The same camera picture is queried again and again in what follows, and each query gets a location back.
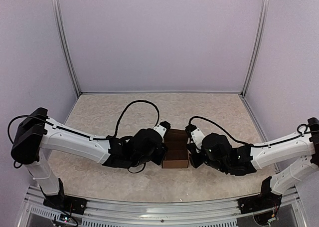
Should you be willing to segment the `brown cardboard box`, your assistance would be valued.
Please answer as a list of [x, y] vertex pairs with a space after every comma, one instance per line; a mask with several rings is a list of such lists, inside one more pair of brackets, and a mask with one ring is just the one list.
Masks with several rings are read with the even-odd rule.
[[186, 169], [189, 165], [188, 135], [184, 130], [170, 129], [164, 138], [164, 144], [168, 148], [162, 162], [163, 169]]

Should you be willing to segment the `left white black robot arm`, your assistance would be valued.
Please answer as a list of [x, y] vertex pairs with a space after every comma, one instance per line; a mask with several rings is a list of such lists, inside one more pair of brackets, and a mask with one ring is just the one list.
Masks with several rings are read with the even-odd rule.
[[54, 175], [43, 150], [56, 150], [94, 161], [110, 168], [131, 169], [151, 161], [161, 165], [167, 153], [164, 137], [170, 129], [167, 121], [153, 128], [140, 129], [134, 136], [95, 136], [69, 128], [48, 117], [47, 109], [38, 108], [22, 115], [16, 135], [11, 139], [11, 156], [25, 165], [45, 195], [63, 210], [70, 199], [63, 193], [62, 182]]

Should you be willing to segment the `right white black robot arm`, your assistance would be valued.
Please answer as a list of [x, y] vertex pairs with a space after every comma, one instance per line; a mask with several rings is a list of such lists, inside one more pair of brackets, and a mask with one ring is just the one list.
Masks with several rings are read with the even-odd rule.
[[190, 139], [189, 159], [194, 168], [206, 164], [222, 173], [244, 176], [277, 162], [296, 158], [287, 168], [268, 177], [255, 205], [265, 209], [275, 196], [319, 169], [319, 121], [313, 117], [297, 127], [296, 132], [273, 141], [250, 144], [235, 139], [226, 130], [223, 134], [204, 135], [192, 123], [185, 131]]

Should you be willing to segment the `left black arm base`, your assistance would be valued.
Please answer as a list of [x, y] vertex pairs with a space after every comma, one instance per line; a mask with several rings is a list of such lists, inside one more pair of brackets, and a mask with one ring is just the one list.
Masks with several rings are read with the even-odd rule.
[[42, 194], [45, 197], [43, 204], [47, 207], [51, 207], [62, 212], [69, 214], [84, 215], [87, 200], [80, 197], [69, 196], [64, 193], [63, 182], [58, 178], [59, 191], [56, 195], [46, 195], [42, 189]]

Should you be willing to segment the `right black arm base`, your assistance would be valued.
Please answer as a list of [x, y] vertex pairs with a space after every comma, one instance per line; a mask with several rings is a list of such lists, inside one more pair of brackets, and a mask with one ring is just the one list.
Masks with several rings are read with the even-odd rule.
[[271, 179], [272, 177], [270, 176], [262, 182], [259, 194], [238, 199], [237, 202], [241, 214], [275, 208], [281, 205], [282, 194], [277, 195], [271, 192]]

